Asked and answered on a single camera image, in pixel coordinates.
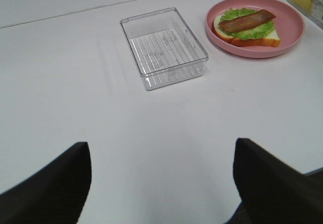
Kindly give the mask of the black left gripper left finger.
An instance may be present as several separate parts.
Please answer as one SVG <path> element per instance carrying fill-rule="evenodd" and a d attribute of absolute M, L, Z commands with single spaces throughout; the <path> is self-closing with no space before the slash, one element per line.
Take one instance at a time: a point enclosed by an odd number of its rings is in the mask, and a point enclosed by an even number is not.
<path fill-rule="evenodd" d="M 91 185 L 87 142 L 78 142 L 1 194 L 1 223 L 77 223 Z"/>

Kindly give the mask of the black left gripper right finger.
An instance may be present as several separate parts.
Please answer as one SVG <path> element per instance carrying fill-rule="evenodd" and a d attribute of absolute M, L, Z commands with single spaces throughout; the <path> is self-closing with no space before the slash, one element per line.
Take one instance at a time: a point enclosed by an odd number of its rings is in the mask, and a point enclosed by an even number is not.
<path fill-rule="evenodd" d="M 233 178 L 251 223 L 322 223 L 322 183 L 250 139 L 236 141 Z"/>

